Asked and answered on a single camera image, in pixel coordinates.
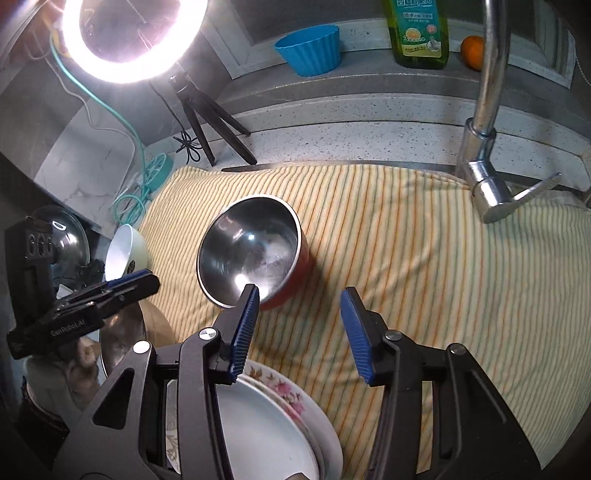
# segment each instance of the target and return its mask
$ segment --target tripod stand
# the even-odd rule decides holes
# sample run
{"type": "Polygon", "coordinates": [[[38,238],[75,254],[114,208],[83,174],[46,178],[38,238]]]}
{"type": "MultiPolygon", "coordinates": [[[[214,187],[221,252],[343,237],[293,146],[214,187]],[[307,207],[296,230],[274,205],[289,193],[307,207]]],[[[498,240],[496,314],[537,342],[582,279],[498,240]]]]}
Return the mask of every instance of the tripod stand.
{"type": "Polygon", "coordinates": [[[189,80],[186,74],[181,73],[170,78],[174,92],[181,101],[183,111],[189,120],[189,124],[193,128],[199,143],[203,147],[203,151],[207,155],[207,159],[211,166],[215,165],[216,159],[213,155],[212,149],[205,138],[203,129],[199,125],[197,113],[226,141],[228,144],[250,165],[256,165],[256,158],[238,139],[234,132],[228,127],[236,129],[244,135],[251,133],[244,128],[240,122],[234,119],[232,115],[220,107],[214,100],[199,90],[193,82],[189,80]]]}

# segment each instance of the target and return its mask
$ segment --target red bowl exterior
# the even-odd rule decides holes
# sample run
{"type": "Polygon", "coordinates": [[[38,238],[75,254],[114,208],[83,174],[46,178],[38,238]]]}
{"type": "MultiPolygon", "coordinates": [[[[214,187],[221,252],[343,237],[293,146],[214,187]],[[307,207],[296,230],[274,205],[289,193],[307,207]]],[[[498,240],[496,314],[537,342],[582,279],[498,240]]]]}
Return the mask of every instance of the red bowl exterior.
{"type": "Polygon", "coordinates": [[[283,305],[286,300],[295,295],[296,291],[304,283],[306,275],[310,271],[311,267],[311,256],[308,242],[304,232],[301,233],[301,248],[300,255],[298,256],[297,263],[293,272],[291,272],[283,288],[275,293],[270,299],[261,303],[261,310],[271,310],[280,305],[283,305]]]}

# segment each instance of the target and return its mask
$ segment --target silver screw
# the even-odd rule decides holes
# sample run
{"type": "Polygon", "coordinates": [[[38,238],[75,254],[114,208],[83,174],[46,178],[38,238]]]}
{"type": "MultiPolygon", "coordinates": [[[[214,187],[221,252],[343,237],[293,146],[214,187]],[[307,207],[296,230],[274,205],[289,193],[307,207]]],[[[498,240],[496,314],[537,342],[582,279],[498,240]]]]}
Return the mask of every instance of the silver screw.
{"type": "Polygon", "coordinates": [[[388,330],[384,334],[384,337],[390,342],[398,342],[399,340],[402,340],[402,333],[397,330],[388,330]]]}
{"type": "Polygon", "coordinates": [[[134,352],[135,353],[146,353],[150,349],[150,342],[146,342],[145,340],[140,340],[134,345],[134,352]]]}
{"type": "Polygon", "coordinates": [[[451,345],[450,350],[454,355],[463,355],[466,353],[466,347],[463,346],[461,343],[453,343],[451,345]]]}
{"type": "Polygon", "coordinates": [[[199,338],[201,340],[213,340],[217,337],[217,330],[215,328],[207,327],[199,332],[199,338]]]}

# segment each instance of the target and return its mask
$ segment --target black tripod leg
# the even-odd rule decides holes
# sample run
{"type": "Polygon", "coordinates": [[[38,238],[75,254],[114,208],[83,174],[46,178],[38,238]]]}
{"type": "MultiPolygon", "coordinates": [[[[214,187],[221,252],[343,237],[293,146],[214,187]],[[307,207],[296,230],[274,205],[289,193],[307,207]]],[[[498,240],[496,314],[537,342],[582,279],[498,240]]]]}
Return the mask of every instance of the black tripod leg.
{"type": "Polygon", "coordinates": [[[224,120],[230,127],[234,128],[242,135],[250,135],[251,133],[242,125],[238,120],[236,120],[232,115],[226,112],[222,107],[220,107],[215,100],[211,97],[207,96],[207,94],[203,93],[201,90],[197,89],[197,92],[201,96],[202,100],[207,103],[211,109],[217,113],[218,117],[224,120]]]}
{"type": "Polygon", "coordinates": [[[209,143],[207,142],[207,138],[205,138],[205,133],[203,133],[203,128],[201,128],[201,125],[199,124],[199,119],[197,118],[197,115],[195,115],[193,109],[186,105],[185,102],[182,102],[182,104],[185,116],[187,117],[187,120],[189,120],[189,124],[191,125],[191,128],[193,129],[193,132],[197,137],[197,140],[199,140],[199,143],[203,147],[203,151],[205,152],[205,155],[209,160],[210,165],[214,166],[216,163],[216,157],[213,156],[212,149],[209,146],[209,143]]]}
{"type": "Polygon", "coordinates": [[[216,111],[207,102],[192,101],[190,106],[240,155],[246,163],[256,165],[256,158],[223,122],[216,111]]]}

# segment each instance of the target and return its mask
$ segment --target faucet handle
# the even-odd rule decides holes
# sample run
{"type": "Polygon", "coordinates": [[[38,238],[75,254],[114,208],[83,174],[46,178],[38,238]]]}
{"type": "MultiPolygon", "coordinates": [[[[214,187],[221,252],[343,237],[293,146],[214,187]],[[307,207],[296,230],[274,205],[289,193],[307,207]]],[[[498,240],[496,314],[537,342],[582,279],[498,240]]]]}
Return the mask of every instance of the faucet handle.
{"type": "Polygon", "coordinates": [[[514,197],[503,180],[494,175],[478,183],[472,190],[474,202],[483,223],[497,222],[516,211],[524,203],[542,192],[552,189],[560,182],[561,174],[554,173],[551,177],[536,183],[514,197]]]}

